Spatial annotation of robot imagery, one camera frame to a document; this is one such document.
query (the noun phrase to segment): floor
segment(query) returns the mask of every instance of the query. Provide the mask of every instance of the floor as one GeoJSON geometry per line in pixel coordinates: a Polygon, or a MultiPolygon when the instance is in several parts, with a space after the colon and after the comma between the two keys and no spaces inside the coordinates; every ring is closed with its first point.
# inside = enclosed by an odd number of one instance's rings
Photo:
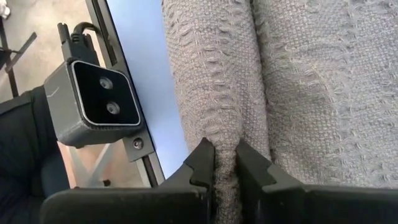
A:
{"type": "MultiPolygon", "coordinates": [[[[35,32],[36,40],[14,66],[19,94],[42,85],[44,80],[63,62],[57,24],[66,23],[72,30],[76,24],[90,21],[85,0],[8,0],[11,16],[4,22],[8,47],[19,50],[30,35],[35,32]]],[[[97,54],[100,50],[92,35],[97,54]]],[[[9,80],[4,69],[0,71],[0,102],[12,98],[9,80]]],[[[90,169],[103,146],[89,146],[80,149],[84,165],[90,169]]],[[[127,161],[121,142],[117,143],[113,160],[107,167],[104,179],[112,187],[141,187],[142,181],[137,165],[127,161]]]]}

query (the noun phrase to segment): knitted blanket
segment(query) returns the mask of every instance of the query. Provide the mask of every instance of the knitted blanket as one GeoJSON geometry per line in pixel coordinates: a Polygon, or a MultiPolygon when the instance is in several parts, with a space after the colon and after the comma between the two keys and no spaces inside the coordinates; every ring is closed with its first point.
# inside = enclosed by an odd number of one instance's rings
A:
{"type": "Polygon", "coordinates": [[[398,187],[398,1],[164,0],[185,138],[216,147],[239,223],[240,138],[307,184],[398,187]]]}

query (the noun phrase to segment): metal frame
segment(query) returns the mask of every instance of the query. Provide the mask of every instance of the metal frame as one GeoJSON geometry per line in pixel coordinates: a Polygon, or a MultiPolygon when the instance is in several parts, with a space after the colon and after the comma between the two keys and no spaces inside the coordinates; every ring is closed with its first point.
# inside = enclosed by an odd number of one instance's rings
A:
{"type": "MultiPolygon", "coordinates": [[[[118,70],[132,80],[106,0],[86,0],[86,4],[92,23],[97,28],[96,35],[106,68],[118,70]]],[[[155,187],[164,181],[164,175],[150,139],[145,118],[142,118],[142,122],[144,123],[142,130],[134,136],[124,138],[123,143],[129,161],[137,162],[144,186],[155,187]],[[133,146],[136,138],[143,140],[142,149],[136,149],[133,146]]]]}

